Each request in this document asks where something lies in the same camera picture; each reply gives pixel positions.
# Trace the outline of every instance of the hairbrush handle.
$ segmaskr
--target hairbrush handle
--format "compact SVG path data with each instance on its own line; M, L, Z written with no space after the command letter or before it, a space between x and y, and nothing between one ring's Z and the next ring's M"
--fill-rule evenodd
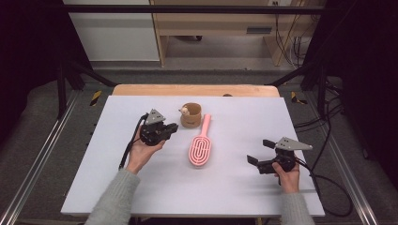
M200 136L206 136L208 130L208 124L210 124L210 119L211 115L205 114L205 117L203 119L202 132L200 133Z

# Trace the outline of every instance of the human hand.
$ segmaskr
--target human hand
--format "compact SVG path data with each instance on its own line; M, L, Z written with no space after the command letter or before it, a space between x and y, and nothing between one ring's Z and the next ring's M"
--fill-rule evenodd
M275 170L275 176L281 179L281 186L283 192L286 194L299 192L299 164L290 172L285 172L278 162L273 162L272 167Z
M159 142L157 145L148 146L144 144L140 139L140 130L141 127L138 128L137 134L134 138L134 144L131 147L129 154L129 164L126 167L126 170L137 174L150 160L152 155L161 150L163 145L166 143L165 140Z

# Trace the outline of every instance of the white panel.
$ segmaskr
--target white panel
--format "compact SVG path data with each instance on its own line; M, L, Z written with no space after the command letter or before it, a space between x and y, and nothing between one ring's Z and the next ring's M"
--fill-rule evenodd
M179 122L178 109L197 102L210 113L210 157L202 168L191 165L191 140L201 128L179 126L140 171L141 184L132 213L149 217L257 217L281 214L281 187L273 174L260 175L246 160L275 157L263 139L297 139L283 98L279 97L109 97L61 210L87 215L117 173L139 118L152 108ZM303 158L301 151L296 156ZM325 215L314 184L301 169L300 189L313 216Z
M65 4L148 5L145 0L64 0ZM90 61L159 61L152 17L143 13L70 13Z

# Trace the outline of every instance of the white table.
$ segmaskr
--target white table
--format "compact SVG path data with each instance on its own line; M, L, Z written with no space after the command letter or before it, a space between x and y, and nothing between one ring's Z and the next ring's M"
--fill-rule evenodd
M246 160L275 157L263 139L297 139L281 97L128 97L111 96L84 155L61 213L88 215L117 173L139 118L151 109L179 123L187 102L212 115L210 158L200 169L188 159L191 139L200 133L179 126L177 133L140 171L131 214L137 217L273 217L281 214L281 188L273 174L260 175ZM301 151L296 151L304 159ZM312 216L324 216L309 173L301 168L299 187Z

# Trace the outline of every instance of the black and yellow tape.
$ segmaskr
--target black and yellow tape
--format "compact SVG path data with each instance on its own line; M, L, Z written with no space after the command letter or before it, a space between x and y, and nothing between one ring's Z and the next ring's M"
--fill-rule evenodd
M90 106L95 106L97 104L97 101L100 98L100 93L101 91L96 91L96 93L94 93L93 98L91 98Z
M292 102L294 102L294 103L300 103L300 104L302 104L302 105L307 104L307 101L306 101L306 100L299 100L299 99L297 98L295 92L292 92Z

